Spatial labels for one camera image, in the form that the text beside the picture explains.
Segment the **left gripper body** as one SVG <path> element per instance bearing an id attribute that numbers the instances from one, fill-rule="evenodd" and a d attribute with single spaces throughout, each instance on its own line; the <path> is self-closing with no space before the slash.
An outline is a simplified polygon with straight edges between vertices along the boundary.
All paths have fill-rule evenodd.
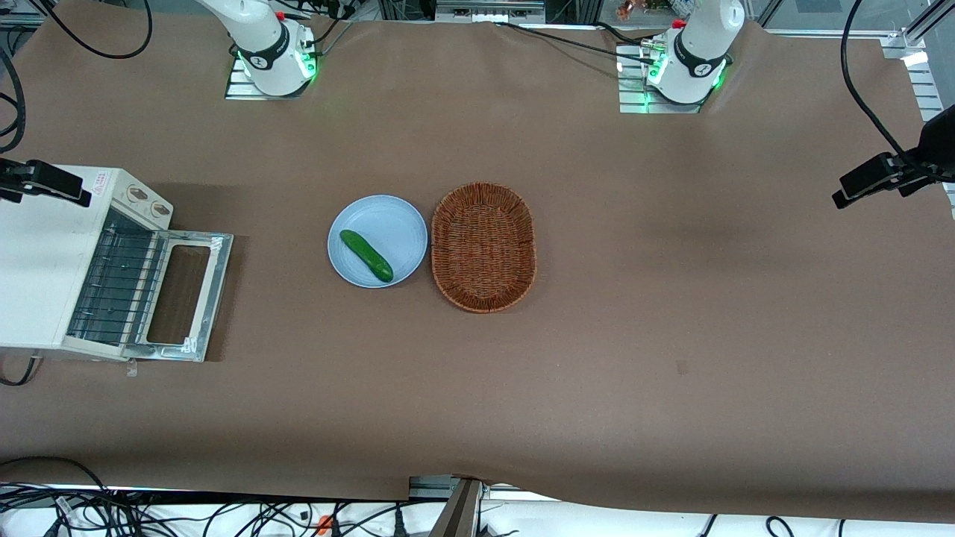
<path id="1" fill-rule="evenodd" d="M 922 126 L 918 144 L 900 155 L 903 179 L 897 191 L 901 197 L 921 188 L 954 180 L 954 106 Z"/>

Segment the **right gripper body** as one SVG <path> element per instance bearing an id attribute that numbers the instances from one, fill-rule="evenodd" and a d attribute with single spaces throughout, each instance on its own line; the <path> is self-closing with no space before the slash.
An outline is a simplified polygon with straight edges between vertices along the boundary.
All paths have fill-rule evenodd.
<path id="1" fill-rule="evenodd" d="M 1 159 L 1 198 L 11 203 L 21 203 L 24 195 L 34 196 L 28 181 L 33 179 L 34 166 Z"/>

